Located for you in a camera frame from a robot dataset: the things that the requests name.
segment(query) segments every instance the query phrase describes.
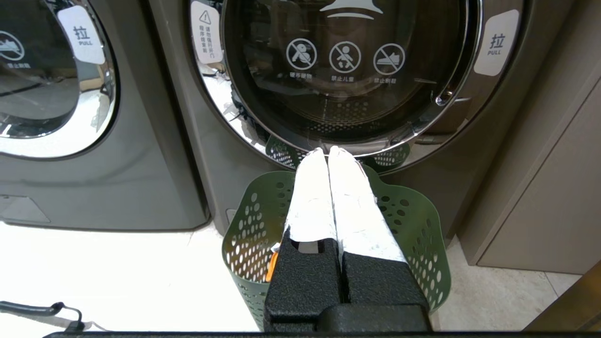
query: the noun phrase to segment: beige cabinet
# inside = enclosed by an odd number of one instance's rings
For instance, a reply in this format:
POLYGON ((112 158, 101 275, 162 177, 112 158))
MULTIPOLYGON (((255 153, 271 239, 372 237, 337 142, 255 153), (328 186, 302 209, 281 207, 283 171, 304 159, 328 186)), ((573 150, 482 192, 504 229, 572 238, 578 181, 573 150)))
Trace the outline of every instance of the beige cabinet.
POLYGON ((577 1, 459 232, 470 264, 601 260, 601 1, 577 1))

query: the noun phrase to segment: perforated plastic basket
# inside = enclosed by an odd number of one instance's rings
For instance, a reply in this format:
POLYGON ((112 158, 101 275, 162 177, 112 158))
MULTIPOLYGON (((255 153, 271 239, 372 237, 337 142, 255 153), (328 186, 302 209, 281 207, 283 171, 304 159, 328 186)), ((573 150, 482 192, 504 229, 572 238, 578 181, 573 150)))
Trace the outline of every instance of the perforated plastic basket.
MULTIPOLYGON (((436 208, 419 192, 383 183, 364 167, 378 206, 407 258, 434 312, 451 290, 451 273, 436 208)), ((294 188, 294 173, 274 171, 255 179, 225 234, 222 254, 257 325, 263 327, 263 304, 270 248, 282 238, 294 188)))

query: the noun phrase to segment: gray washing machine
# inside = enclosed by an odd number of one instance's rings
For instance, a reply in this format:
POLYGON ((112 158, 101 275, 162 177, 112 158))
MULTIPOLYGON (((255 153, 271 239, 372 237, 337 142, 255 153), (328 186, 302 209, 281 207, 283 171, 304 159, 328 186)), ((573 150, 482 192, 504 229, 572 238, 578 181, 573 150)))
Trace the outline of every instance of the gray washing machine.
POLYGON ((145 13, 134 0, 0 0, 0 221, 207 222, 145 13))
POLYGON ((148 1, 221 232, 252 179, 336 144, 429 197, 447 238, 572 4, 148 1))

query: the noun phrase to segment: pull sticker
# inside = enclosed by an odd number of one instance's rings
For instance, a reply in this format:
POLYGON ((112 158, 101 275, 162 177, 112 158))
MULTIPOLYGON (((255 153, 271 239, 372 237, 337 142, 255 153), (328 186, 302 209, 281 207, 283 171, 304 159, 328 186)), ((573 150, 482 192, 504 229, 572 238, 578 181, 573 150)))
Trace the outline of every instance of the pull sticker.
POLYGON ((499 75, 513 47, 519 18, 520 13, 517 10, 510 10, 488 19, 484 27, 480 53, 474 65, 476 73, 499 75))
POLYGON ((73 6, 61 10, 58 12, 58 20, 77 60, 93 64, 105 63, 105 53, 98 32, 84 7, 73 6))
POLYGON ((198 60, 204 64, 218 63, 224 58, 219 36, 219 12, 200 1, 190 7, 192 37, 198 60))

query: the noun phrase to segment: white tile floor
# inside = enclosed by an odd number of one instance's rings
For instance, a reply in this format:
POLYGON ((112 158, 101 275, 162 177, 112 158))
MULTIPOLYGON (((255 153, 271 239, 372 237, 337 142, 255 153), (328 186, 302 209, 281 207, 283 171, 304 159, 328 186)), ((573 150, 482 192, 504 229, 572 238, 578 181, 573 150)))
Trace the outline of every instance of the white tile floor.
MULTIPOLYGON (((439 330, 520 330, 578 276, 468 266, 454 241, 439 330)), ((0 300, 63 301, 108 330, 256 331, 213 226, 187 233, 91 233, 0 223, 0 300)), ((67 311, 65 318, 74 319, 67 311)), ((60 328, 0 313, 0 337, 60 328)))

